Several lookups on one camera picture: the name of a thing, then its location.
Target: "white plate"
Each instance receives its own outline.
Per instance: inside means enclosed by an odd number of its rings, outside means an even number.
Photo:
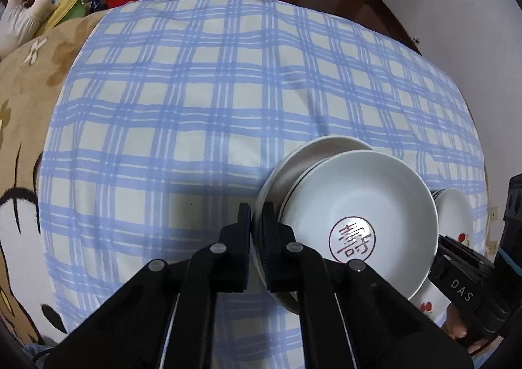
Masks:
[[[279,214],[286,194],[299,176],[311,166],[342,152],[371,149],[372,147],[362,140],[341,135],[322,136],[301,145],[277,165],[263,184],[254,207],[254,229],[259,224],[265,202],[272,202],[276,215]],[[259,262],[259,255],[254,246],[251,246],[251,251],[254,266],[259,273],[259,277],[266,285],[265,276]],[[287,310],[294,313],[297,312],[297,303],[290,294],[281,294],[280,297],[274,295],[274,297]]]
[[[319,164],[321,164],[324,160],[321,160],[321,161],[318,161],[316,162],[312,167],[309,167],[308,169],[305,170],[305,172],[303,174],[301,174],[301,176],[298,177],[298,179],[294,182],[294,184],[292,185],[292,187],[290,188],[290,190],[288,191],[288,193],[286,194],[286,197],[284,197],[283,199],[283,203],[281,204],[281,210],[279,210],[279,214],[277,216],[277,220],[280,221],[281,220],[281,215],[283,214],[283,211],[284,211],[284,206],[286,205],[286,203],[288,202],[288,198],[290,198],[290,195],[292,195],[292,192],[293,190],[296,188],[297,185],[299,185],[299,183],[301,182],[301,180],[304,179],[304,177],[310,173],[316,166],[318,166]]]
[[[438,245],[425,183],[376,151],[344,152],[317,165],[290,195],[281,223],[326,259],[365,260],[408,299],[426,280]]]
[[[470,236],[473,234],[473,214],[466,196],[458,189],[439,190],[434,196],[440,234],[469,247]],[[440,323],[450,300],[426,279],[411,303],[433,321]]]

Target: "plate with cherry pattern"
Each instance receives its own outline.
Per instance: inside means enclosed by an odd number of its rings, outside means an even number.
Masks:
[[[435,200],[435,207],[437,207],[440,235],[449,236],[470,247],[473,234],[473,214],[466,196],[458,189],[433,191],[432,196]],[[450,304],[450,300],[429,279],[426,279],[410,301],[438,324],[444,320],[446,308]]]

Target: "bed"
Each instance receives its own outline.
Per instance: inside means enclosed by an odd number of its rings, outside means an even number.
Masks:
[[[462,190],[471,245],[485,247],[484,157],[457,86],[342,18],[273,0],[131,3],[98,23],[51,113],[35,190],[66,332],[149,260],[214,242],[285,155],[327,134],[402,159],[430,189]],[[248,294],[219,296],[214,367],[303,364],[298,317],[255,271]]]

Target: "beige floral blanket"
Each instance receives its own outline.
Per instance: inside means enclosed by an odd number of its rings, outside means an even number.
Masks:
[[[0,320],[23,345],[65,336],[44,259],[37,177],[64,79],[102,17],[67,21],[0,63]]]

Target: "wall outlet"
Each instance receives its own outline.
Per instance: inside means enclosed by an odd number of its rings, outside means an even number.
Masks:
[[[490,222],[496,222],[499,220],[499,208],[490,207]]]

